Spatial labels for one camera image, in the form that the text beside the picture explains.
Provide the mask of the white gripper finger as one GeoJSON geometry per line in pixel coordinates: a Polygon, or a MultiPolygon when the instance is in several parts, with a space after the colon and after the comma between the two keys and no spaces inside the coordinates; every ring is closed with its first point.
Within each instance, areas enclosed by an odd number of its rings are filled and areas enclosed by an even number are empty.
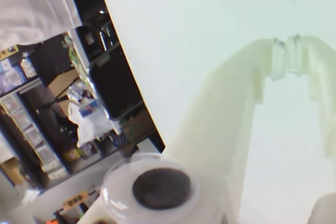
{"type": "Polygon", "coordinates": [[[255,106],[266,78],[285,71],[285,43],[263,39],[205,78],[164,151],[190,172],[198,190],[179,223],[238,223],[255,106]]]}
{"type": "Polygon", "coordinates": [[[317,102],[323,154],[335,172],[335,49],[315,36],[290,36],[288,71],[308,75],[309,93],[317,102]]]}

